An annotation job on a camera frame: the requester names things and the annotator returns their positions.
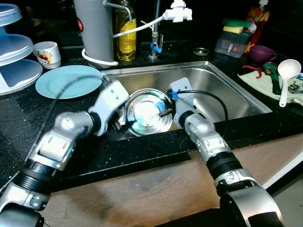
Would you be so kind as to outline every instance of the dish towel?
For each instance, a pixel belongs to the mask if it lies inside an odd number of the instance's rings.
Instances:
[[[280,95],[275,95],[272,93],[273,85],[271,83],[271,77],[266,75],[262,72],[262,77],[257,79],[258,71],[253,71],[248,74],[244,74],[239,78],[243,80],[245,83],[256,89],[257,91],[261,92],[262,94],[271,97],[275,100],[280,100]],[[303,81],[297,78],[291,78],[288,80],[288,86],[295,82],[296,85],[302,86]],[[280,87],[282,88],[282,79],[279,77]],[[288,92],[287,94],[287,102],[288,103],[299,103],[303,106],[303,94],[291,94]]]

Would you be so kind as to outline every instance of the purple bowl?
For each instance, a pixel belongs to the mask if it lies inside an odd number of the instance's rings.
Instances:
[[[275,51],[268,47],[254,45],[250,48],[250,59],[255,64],[260,65],[275,58]]]

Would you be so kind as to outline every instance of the black cable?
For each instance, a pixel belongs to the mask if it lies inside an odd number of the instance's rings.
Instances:
[[[36,136],[36,138],[35,138],[35,140],[34,140],[34,143],[33,143],[32,147],[31,147],[29,153],[27,154],[27,157],[26,157],[25,160],[24,160],[24,163],[28,160],[28,157],[29,157],[30,153],[31,153],[31,152],[34,150],[34,148],[37,146],[37,142],[38,142],[38,140],[39,140],[40,137],[41,137],[41,134],[42,134],[42,132],[43,132],[45,126],[46,126],[47,121],[49,120],[49,118],[51,117],[51,115],[52,115],[52,113],[53,113],[53,109],[54,109],[54,107],[55,107],[55,105],[56,105],[58,99],[61,97],[61,95],[62,95],[62,94],[63,94],[71,85],[73,85],[74,83],[79,82],[80,80],[87,79],[87,78],[100,79],[100,80],[102,80],[102,81],[104,82],[103,85],[106,83],[106,80],[104,80],[103,78],[98,77],[98,76],[83,76],[83,77],[78,77],[78,78],[72,80],[71,82],[69,82],[67,85],[65,85],[65,86],[61,89],[61,91],[59,92],[59,94],[57,95],[57,97],[53,100],[53,103],[52,103],[51,107],[49,108],[48,114],[47,114],[47,116],[45,117],[45,120],[43,121],[43,123],[42,123],[42,125],[41,125],[41,127],[40,127],[40,130],[39,130],[39,132],[38,132],[38,134],[37,134],[37,136]],[[15,177],[19,174],[19,172],[20,172],[20,171],[17,171],[17,172],[13,175],[13,177],[11,177],[11,178],[10,178],[10,179],[9,179],[9,180],[0,188],[0,193],[3,191],[4,188],[6,188],[6,187],[8,186],[8,184],[9,184],[10,182],[12,182],[12,181],[15,179]]]
[[[215,96],[212,93],[209,93],[209,92],[206,92],[206,91],[198,91],[198,90],[177,91],[177,94],[185,94],[185,93],[199,93],[199,94],[203,94],[203,95],[207,95],[207,96],[213,97],[223,107],[224,115],[225,115],[225,120],[228,121],[228,112],[227,112],[226,105],[224,104],[224,102],[218,96]]]

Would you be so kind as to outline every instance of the yellow sponge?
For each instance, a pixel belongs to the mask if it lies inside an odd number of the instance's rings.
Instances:
[[[233,32],[233,33],[240,34],[243,31],[243,28],[244,27],[228,27],[228,26],[224,26],[223,31]]]

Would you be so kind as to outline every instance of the dark background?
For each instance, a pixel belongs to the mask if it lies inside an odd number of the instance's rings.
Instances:
[[[8,26],[9,33],[29,36],[34,43],[55,41],[59,46],[83,45],[72,0],[5,0],[21,8],[23,18]],[[173,0],[162,0],[160,14],[170,8]],[[160,31],[164,41],[195,40],[214,50],[223,28],[223,18],[245,19],[250,7],[258,6],[259,0],[207,1],[186,0],[193,10],[193,20],[183,23],[163,21]],[[154,0],[135,0],[134,10],[137,26],[141,20],[153,20]],[[268,22],[259,39],[259,44],[274,49],[288,58],[302,62],[303,51],[303,0],[270,0],[267,8],[271,11]],[[30,18],[39,18],[43,24],[33,28]],[[137,33],[137,42],[150,42],[151,31]]]

